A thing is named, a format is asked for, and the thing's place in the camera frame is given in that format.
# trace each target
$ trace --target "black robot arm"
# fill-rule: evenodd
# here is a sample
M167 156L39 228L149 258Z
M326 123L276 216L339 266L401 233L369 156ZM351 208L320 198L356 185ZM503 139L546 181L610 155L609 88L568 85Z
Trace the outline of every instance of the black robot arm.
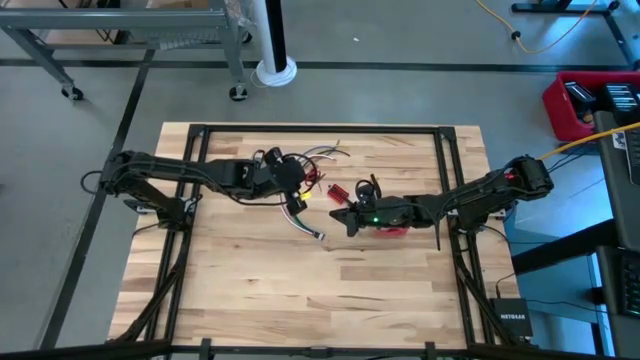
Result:
M307 207L300 200L304 169L296 157L283 155L279 148L272 148L259 160L224 159L201 163L133 151L109 159L99 182L107 194L129 194L144 207L155 210L162 227L181 230L192 220L191 204L180 198L167 197L147 182L149 178L204 185L244 205L279 205L245 200L283 194L291 215Z
M553 189L553 182L540 160L522 156L500 170L439 195L381 197L375 181L356 189L358 201L348 208L331 211L334 219L347 226L347 236L358 229L425 228L434 225L448 212L457 211L456 226L475 231L493 212L510 208L516 200L535 200Z

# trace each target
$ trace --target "yellow wire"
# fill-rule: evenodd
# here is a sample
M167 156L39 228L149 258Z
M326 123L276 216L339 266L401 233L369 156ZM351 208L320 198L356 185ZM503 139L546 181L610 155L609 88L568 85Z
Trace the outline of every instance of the yellow wire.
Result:
M576 23L573 24L573 26L571 28L569 28L569 30L567 30L567 32L565 32L562 36L560 36L558 38L558 40L554 41L549 46L546 46L546 47L544 47L544 48L542 48L540 50L529 50L522 44L522 42L520 41L520 37L519 36L516 37L516 42L518 43L518 45L520 45L520 48L522 49L522 51L524 51L527 54L540 54L542 52L545 52L545 51L551 49L552 47L556 46L557 43L559 43L560 41L562 41L562 39L564 39L567 35L569 35L569 33L571 33L573 31L573 29L575 29L576 26L578 26L578 24L580 24L582 22L582 20L584 20L584 18L587 17L587 15L589 15L591 10L593 10L593 8L596 6L597 2L598 2L598 0L593 0L593 2L591 3L591 6L589 6L587 8L587 10L585 10L585 12L580 16L580 19L578 19L578 21L576 21ZM516 32L516 29L514 29L513 26L511 26L511 24L509 24L509 22L507 20L505 20L500 15L496 14L491 9L489 9L485 4L482 3L482 1L476 0L476 3L478 3L478 5L480 5L486 12L488 12L491 15L493 15L493 17L495 17L496 19L500 20L503 24L505 24L509 28L509 30L511 30L511 33Z
M567 145L560 146L559 148L542 155L541 157L538 158L538 160L544 160L544 159L546 159L546 158L548 158L550 156L553 156L555 154L559 154L559 153L561 153L561 152L563 152L563 151L565 151L567 149L570 149L570 148L572 148L574 146L577 146L577 145L580 145L580 144L584 144L586 142L593 141L593 140L596 140L596 139L600 139L600 138L603 138L605 136L609 136L609 135L611 135L613 133L627 131L627 130L631 130L631 129L637 129L639 127L640 127L640 122L637 122L635 124L631 124L631 125L627 125L627 126L621 126L619 128L615 128L615 129L603 131L601 133L593 134L591 136L587 136L586 138L582 138L580 140L576 140L576 141L574 141L572 143L569 143Z

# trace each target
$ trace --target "gray floor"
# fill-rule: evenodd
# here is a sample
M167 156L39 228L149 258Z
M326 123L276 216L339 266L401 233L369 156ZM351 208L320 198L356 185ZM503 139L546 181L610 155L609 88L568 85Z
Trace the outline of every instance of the gray floor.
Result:
M512 21L531 48L548 43L575 21L515 16L504 1L486 3ZM637 5L625 6L616 16L622 19L621 27L633 29ZM624 64L601 17L585 20L553 50L529 56L471 0L283 0L283 7L288 50L297 60ZM632 34L627 38L635 47ZM248 45L244 58L258 59L258 49L257 43ZM25 56L0 36L0 58ZM59 51L56 57L141 59L142 52ZM156 59L221 57L214 51L174 51L159 53ZM28 349L39 339L90 201L80 190L80 176L101 167L137 70L69 72L87 101L65 101L41 69L0 67L0 79L10 84L0 88L0 352ZM165 121L474 124L482 128L491 166L499 167L514 156L540 155L556 145L541 100L553 80L554 74L300 70L287 87L251 88L249 100L232 103L226 96L231 84L226 70L153 69L125 148L153 151ZM588 157L554 173L556 191L548 199L521 204L510 235L554 239L610 216L601 177L598 160ZM594 198L601 211L582 213L580 204ZM558 219L559 209L571 210L571 217ZM135 220L120 201L108 201L59 345L104 341ZM543 299L536 295L546 279L563 274L564 282L575 286L558 282L544 299L575 299L588 286L586 266L522 277L521 289ZM545 315L536 315L540 331L534 341L549 348L590 351L580 345L582 340L559 341L557 331L568 325L558 325L556 317L547 314L582 321L590 321L591 314L537 310ZM579 338L591 341L587 335Z

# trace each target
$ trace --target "red object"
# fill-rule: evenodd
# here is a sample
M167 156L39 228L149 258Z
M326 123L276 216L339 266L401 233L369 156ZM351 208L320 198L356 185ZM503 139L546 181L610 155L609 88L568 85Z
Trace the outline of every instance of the red object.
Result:
M564 86L569 81L575 81L584 86L594 96L597 96L604 84L608 83L630 83L640 89L640 73L637 72L559 72L556 80L542 95L542 100L547 108L553 132L561 141L575 141L594 133L594 124L583 123L573 110L569 93Z
M379 237L402 237L407 235L409 228L388 228L376 231Z
M344 204L344 202L349 199L349 193L336 184L329 185L329 191L327 191L327 195L329 195L329 197L339 205Z

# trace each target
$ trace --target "metal shelf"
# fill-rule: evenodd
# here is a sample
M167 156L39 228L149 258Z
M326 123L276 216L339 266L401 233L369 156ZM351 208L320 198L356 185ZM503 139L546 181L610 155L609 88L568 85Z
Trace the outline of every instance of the metal shelf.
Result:
M0 27L38 65L42 66L61 85L63 93L73 100L79 100L74 80L52 56L52 49L65 45L47 45L31 30L47 29L91 29L91 30L144 30L153 32L179 33L208 29L217 32L215 42L195 48L222 48L233 79L231 90L237 94L246 93L240 44L244 33L236 20L229 16L224 0L209 0L208 8L0 8ZM159 44L131 44L136 48L158 49ZM82 48L83 45L68 45L67 48ZM130 49L129 45L87 45L88 48Z

